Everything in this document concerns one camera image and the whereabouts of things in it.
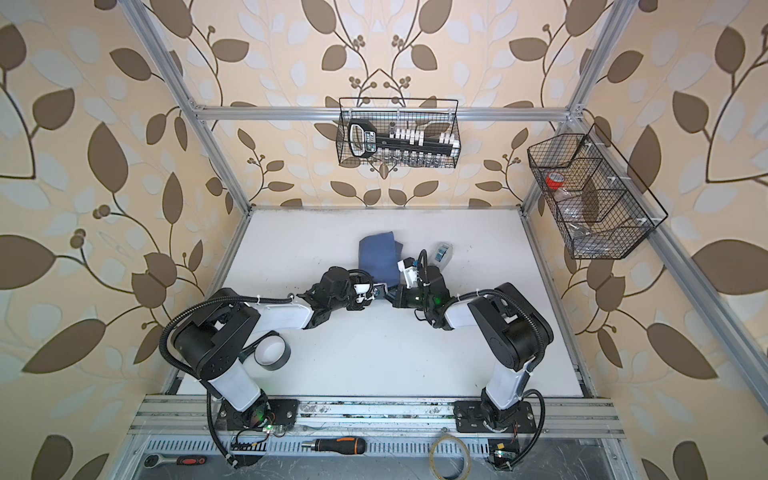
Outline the light blue wrapping paper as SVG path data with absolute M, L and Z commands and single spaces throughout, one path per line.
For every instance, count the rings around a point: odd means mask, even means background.
M 358 246 L 358 268 L 370 274 L 375 283 L 395 287 L 400 282 L 398 263 L 402 248 L 393 232 L 364 237 Z

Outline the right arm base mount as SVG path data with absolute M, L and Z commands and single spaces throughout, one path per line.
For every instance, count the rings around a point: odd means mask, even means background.
M 453 416 L 459 433 L 530 434 L 537 428 L 532 406 L 526 401 L 505 410 L 485 400 L 455 401 Z

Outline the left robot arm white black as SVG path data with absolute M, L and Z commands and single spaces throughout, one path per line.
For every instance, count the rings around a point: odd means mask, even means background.
M 268 397 L 248 374 L 245 358 L 256 353 L 265 336 L 316 328 L 335 311 L 360 311 L 373 299 L 369 273 L 337 266 L 297 296 L 245 296 L 222 288 L 170 320 L 158 350 L 166 362 L 231 407 L 237 425 L 256 427 L 270 417 Z

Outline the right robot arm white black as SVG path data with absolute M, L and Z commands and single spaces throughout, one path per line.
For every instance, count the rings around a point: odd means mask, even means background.
M 522 412 L 531 374 L 554 340 L 549 323 L 509 282 L 453 296 L 438 267 L 401 261 L 398 268 L 404 282 L 391 295 L 393 307 L 414 310 L 419 321 L 434 329 L 479 328 L 496 359 L 481 391 L 479 413 L 485 428 L 509 429 Z

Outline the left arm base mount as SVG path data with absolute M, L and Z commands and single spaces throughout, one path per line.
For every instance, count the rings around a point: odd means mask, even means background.
M 283 430 L 293 428 L 300 401 L 295 398 L 273 398 L 257 400 L 244 412 L 236 410 L 228 401 L 222 400 L 215 416 L 214 425 L 218 430 L 240 431 L 247 428 L 262 430 L 266 426 Z

